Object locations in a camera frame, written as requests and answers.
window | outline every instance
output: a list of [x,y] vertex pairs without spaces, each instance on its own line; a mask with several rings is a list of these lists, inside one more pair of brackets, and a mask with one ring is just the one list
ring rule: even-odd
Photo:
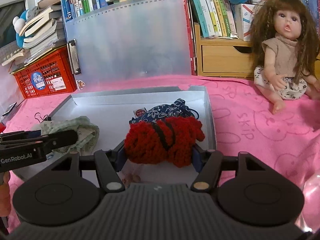
[[16,40],[12,20],[26,10],[25,2],[17,2],[0,8],[0,48]]

blue floral fabric bag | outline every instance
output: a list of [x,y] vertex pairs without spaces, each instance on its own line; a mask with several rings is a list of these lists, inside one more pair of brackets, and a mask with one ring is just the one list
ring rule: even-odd
[[179,98],[171,105],[155,106],[154,108],[144,113],[142,116],[138,118],[132,118],[132,120],[129,121],[129,124],[141,121],[156,122],[167,117],[195,117],[195,115],[192,112],[195,112],[197,114],[197,117],[195,118],[198,119],[198,112],[186,106],[185,103],[186,102],[184,100]]

drawer handle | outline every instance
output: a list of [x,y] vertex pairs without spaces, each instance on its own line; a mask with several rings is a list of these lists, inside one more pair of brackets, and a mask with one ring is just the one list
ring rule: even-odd
[[233,46],[237,51],[242,54],[250,54],[252,52],[251,47]]

human hand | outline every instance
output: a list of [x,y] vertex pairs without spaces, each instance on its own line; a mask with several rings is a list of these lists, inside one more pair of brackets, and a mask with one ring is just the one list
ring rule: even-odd
[[271,78],[269,78],[269,81],[271,85],[273,85],[273,88],[277,91],[285,89],[286,83],[283,81],[283,78],[287,75],[273,75]]
[[320,92],[320,80],[317,79],[314,83],[313,86],[315,87],[315,89]]
[[7,217],[11,212],[9,180],[10,172],[7,171],[4,173],[3,184],[0,186],[0,217]]

metal clip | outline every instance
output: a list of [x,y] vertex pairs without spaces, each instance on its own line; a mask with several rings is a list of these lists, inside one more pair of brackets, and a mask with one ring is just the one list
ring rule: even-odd
[[72,73],[74,75],[81,74],[75,39],[68,42],[68,52],[69,52]]

